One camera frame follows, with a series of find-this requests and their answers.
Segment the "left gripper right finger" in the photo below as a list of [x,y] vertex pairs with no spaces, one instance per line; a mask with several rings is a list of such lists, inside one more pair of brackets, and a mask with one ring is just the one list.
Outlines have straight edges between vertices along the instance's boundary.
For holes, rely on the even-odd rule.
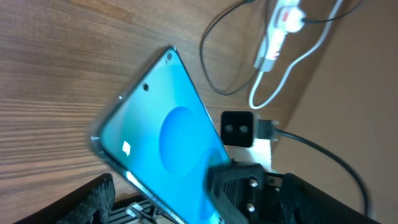
[[285,223],[377,224],[293,174],[285,174],[279,189]]

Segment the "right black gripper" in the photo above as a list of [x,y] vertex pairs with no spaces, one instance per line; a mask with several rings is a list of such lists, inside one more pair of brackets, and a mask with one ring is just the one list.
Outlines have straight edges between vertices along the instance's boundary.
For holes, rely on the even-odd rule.
[[281,223],[279,191],[263,166],[232,162],[210,167],[205,190],[226,224]]

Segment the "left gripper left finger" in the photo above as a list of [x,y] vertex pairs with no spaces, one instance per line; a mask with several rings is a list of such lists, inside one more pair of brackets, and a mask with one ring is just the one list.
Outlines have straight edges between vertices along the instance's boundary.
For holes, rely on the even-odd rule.
[[113,176],[105,173],[18,223],[108,223],[115,195]]

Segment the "teal Galaxy S25 smartphone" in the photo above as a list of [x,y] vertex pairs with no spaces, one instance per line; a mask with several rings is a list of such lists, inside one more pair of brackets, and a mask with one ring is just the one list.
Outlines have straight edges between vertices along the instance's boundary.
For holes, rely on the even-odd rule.
[[205,175],[229,157],[175,47],[160,49],[113,98],[88,144],[173,221],[222,222]]

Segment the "white charger plug adapter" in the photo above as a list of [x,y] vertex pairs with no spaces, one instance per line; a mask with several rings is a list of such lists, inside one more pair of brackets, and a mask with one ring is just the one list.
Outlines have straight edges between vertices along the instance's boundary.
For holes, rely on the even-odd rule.
[[301,8],[285,6],[280,11],[277,26],[286,32],[296,33],[303,28],[305,16],[306,13]]

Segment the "white power strip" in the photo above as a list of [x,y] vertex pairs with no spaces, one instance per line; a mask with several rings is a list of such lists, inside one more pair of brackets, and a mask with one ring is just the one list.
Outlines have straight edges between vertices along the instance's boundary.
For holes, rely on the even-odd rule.
[[289,34],[289,32],[277,26],[277,20],[281,9],[285,6],[299,7],[299,3],[300,0],[278,0],[276,2],[271,18],[267,22],[266,34],[264,35],[254,62],[254,67],[260,72],[269,72],[272,70],[275,61],[280,55],[284,40]]

